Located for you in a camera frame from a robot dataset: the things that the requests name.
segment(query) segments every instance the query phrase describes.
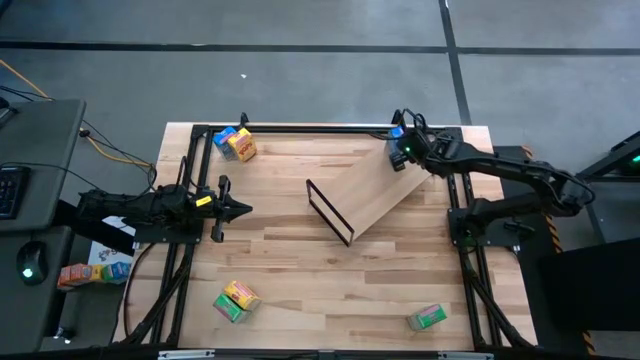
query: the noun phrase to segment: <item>computer mouse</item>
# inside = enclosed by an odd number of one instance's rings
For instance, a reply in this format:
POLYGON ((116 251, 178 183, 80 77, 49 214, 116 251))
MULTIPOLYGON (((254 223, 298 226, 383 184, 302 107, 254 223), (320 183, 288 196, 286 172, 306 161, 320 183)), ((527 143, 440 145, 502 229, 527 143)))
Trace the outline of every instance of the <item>computer mouse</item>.
POLYGON ((38 285, 47 278, 49 269, 46 251, 47 245, 41 241, 29 241, 18 251, 18 276, 26 285, 38 285))

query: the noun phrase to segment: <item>gray floor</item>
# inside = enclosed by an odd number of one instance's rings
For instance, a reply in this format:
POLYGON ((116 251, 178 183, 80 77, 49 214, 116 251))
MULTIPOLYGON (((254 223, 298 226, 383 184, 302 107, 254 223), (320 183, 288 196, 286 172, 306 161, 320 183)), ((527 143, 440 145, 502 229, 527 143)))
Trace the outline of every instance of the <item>gray floor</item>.
MULTIPOLYGON (((640 2, 449 0, 458 46, 638 47, 640 2)), ((437 0, 14 1, 0 36, 49 41, 444 46, 437 0)), ((168 121, 387 123, 410 107, 460 124, 447 55, 0 50, 55 98, 83 98, 116 145, 155 160, 168 121)), ((577 171, 638 130, 639 57, 461 55, 474 125, 577 171)), ((0 83, 26 89, 0 70, 0 83)), ((139 170, 84 141, 72 169, 135 192, 139 170)), ((64 197, 87 185, 69 177, 64 197)), ((588 220, 558 221, 566 249, 594 243, 588 220)), ((593 334, 599 354, 640 357, 638 334, 593 334)))

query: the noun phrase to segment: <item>box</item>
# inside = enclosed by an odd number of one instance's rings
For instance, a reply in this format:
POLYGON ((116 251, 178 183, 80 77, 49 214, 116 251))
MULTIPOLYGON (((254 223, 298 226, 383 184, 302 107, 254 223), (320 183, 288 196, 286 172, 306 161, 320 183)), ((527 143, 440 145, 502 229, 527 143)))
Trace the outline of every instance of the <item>box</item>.
POLYGON ((218 148, 222 157, 226 160, 235 160, 236 153, 228 143, 228 140, 236 134, 236 130, 231 126, 213 135, 213 144, 218 148))
POLYGON ((234 324, 244 321, 249 315, 251 315, 250 311, 243 310, 225 294, 220 294, 220 296, 218 296, 216 301, 213 303, 213 307, 218 309, 224 317, 234 324))
POLYGON ((65 266, 60 269, 60 276, 58 276, 58 289, 68 291, 73 289, 73 286, 69 283, 71 279, 71 266, 65 266))
POLYGON ((227 140, 238 159, 248 161, 258 152, 256 143, 249 130, 242 128, 227 140))
POLYGON ((238 281, 232 281, 224 288, 224 294, 238 304, 244 310, 253 310, 262 300, 246 285, 238 281))
POLYGON ((418 312, 413 313, 407 317, 409 326, 413 330, 424 330, 429 326, 440 322, 447 318, 442 307, 438 304, 426 307, 418 312))
POLYGON ((91 282, 104 282, 102 279, 102 269, 104 265, 91 265, 91 282))
POLYGON ((129 264, 117 262, 102 268, 102 279, 111 284, 122 284, 129 277, 129 264))
POLYGON ((86 284, 91 279, 91 266, 76 264, 71 266, 68 284, 78 286, 86 284))

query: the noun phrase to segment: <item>green box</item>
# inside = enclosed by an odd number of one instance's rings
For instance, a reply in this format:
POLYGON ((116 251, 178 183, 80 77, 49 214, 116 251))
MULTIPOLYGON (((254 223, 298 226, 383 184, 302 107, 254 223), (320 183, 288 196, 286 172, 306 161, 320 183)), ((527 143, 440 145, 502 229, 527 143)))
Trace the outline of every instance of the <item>green box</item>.
POLYGON ((424 330, 446 318, 447 314, 444 313, 440 305, 436 304, 413 313, 407 318, 407 321, 413 330, 418 331, 424 330))
POLYGON ((234 324, 244 321, 249 315, 251 315, 251 311, 243 310, 225 294, 220 294, 220 296, 218 296, 216 301, 213 303, 213 307, 218 309, 222 315, 234 324))

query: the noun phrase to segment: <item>yellow box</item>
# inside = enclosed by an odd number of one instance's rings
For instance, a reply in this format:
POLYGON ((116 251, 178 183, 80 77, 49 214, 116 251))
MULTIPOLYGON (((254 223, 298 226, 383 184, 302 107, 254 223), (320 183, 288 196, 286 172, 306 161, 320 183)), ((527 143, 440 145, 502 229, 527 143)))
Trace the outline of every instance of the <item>yellow box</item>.
POLYGON ((242 161, 251 159, 251 157, 258 152, 256 143, 253 141, 253 136, 249 130, 245 128, 240 129, 236 134, 232 135, 227 140, 227 144, 231 146, 236 156, 238 156, 238 159, 242 161))
POLYGON ((229 283, 229 285, 224 288, 224 294, 244 310, 253 310, 262 302, 258 295, 238 281, 229 283))
POLYGON ((102 268, 104 265, 91 265, 91 278, 89 281, 91 282, 104 282, 102 280, 102 268))

